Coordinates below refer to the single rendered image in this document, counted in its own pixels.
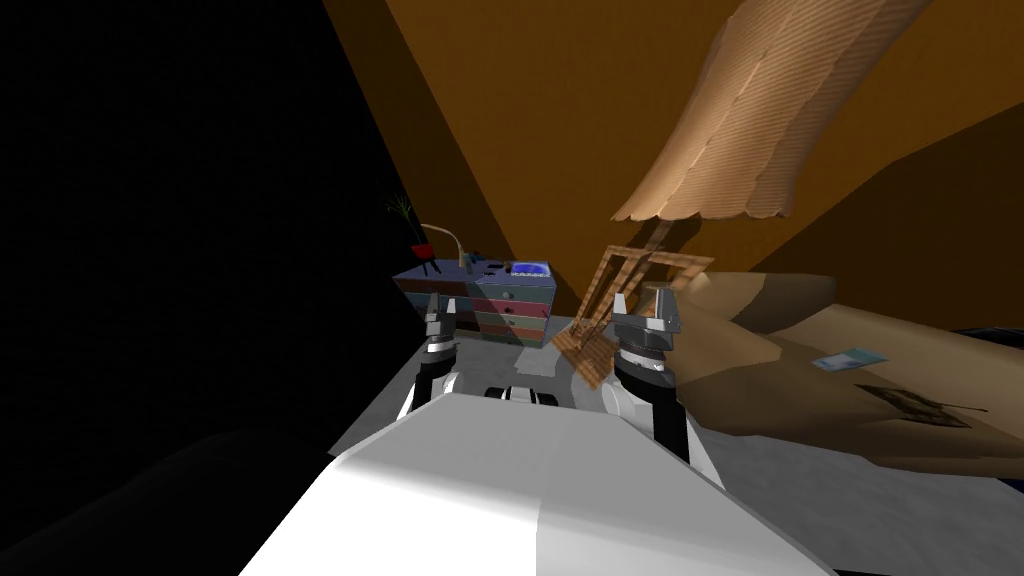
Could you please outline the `wooden chair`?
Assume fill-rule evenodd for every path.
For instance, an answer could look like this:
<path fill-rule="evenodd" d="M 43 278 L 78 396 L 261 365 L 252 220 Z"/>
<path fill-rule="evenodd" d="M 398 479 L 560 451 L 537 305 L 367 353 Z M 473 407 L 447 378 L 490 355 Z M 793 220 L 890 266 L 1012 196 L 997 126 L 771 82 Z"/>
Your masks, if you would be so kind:
<path fill-rule="evenodd" d="M 613 371 L 617 345 L 605 335 L 612 321 L 615 295 L 638 297 L 642 316 L 654 311 L 654 298 L 641 294 L 649 272 L 666 268 L 675 275 L 667 286 L 687 287 L 714 261 L 712 257 L 681 254 L 679 249 L 700 231 L 699 218 L 651 218 L 627 245 L 605 249 L 589 288 L 570 325 L 553 337 L 553 345 L 593 390 Z"/>

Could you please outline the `beige curtain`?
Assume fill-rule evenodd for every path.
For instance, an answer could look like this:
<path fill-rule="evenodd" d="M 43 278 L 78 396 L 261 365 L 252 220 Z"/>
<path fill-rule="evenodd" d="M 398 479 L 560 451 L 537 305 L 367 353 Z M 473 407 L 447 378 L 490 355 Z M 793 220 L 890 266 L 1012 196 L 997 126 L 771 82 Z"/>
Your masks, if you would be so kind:
<path fill-rule="evenodd" d="M 618 221 L 765 219 L 791 211 L 809 154 L 932 0 L 744 0 Z"/>

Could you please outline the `tan bed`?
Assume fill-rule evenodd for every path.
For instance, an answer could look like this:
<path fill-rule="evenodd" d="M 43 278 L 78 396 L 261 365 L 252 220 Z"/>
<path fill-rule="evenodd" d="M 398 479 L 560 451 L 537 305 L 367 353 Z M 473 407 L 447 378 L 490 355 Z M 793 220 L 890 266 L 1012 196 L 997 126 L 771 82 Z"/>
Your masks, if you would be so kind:
<path fill-rule="evenodd" d="M 705 428 L 888 468 L 1024 480 L 1024 349 L 839 304 L 809 274 L 701 274 L 667 356 Z"/>

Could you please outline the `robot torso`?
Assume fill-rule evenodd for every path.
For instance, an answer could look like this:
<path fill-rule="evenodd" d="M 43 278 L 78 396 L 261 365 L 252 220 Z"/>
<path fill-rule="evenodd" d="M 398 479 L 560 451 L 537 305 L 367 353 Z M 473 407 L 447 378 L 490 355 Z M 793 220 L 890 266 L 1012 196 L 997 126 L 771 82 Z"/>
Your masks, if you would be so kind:
<path fill-rule="evenodd" d="M 239 576 L 834 576 L 611 414 L 452 393 L 341 453 Z"/>

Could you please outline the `multicoloured chest of drawers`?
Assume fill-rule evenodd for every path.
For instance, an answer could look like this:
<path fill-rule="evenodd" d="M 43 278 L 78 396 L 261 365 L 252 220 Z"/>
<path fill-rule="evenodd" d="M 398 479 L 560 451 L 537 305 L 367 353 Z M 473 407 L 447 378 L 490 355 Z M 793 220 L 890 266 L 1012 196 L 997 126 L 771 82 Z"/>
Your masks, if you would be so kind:
<path fill-rule="evenodd" d="M 385 201 L 412 229 L 416 268 L 393 281 L 418 312 L 433 299 L 453 308 L 456 335 L 522 347 L 544 346 L 556 295 L 556 281 L 546 261 L 487 259 L 463 249 L 451 231 L 421 224 L 408 196 L 397 192 Z"/>

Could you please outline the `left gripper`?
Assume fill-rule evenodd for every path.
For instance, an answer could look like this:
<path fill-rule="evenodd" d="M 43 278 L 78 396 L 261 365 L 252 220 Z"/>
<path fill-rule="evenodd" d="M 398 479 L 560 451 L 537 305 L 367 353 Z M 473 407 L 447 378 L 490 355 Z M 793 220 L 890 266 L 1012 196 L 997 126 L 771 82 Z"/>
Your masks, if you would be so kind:
<path fill-rule="evenodd" d="M 456 299 L 447 299 L 443 305 L 443 314 L 438 314 L 440 306 L 440 295 L 437 292 L 430 294 L 426 315 L 426 336 L 427 342 L 435 344 L 451 341 L 454 339 L 456 329 Z"/>

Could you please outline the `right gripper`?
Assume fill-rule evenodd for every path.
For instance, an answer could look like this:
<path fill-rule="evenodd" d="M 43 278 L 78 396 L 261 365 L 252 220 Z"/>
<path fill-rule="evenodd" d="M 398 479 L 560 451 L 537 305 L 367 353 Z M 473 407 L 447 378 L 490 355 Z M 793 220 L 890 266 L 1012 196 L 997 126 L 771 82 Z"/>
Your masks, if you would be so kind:
<path fill-rule="evenodd" d="M 622 343 L 648 349 L 674 349 L 674 335 L 681 328 L 675 293 L 668 287 L 656 293 L 653 317 L 629 315 L 626 296 L 615 293 L 611 320 Z"/>

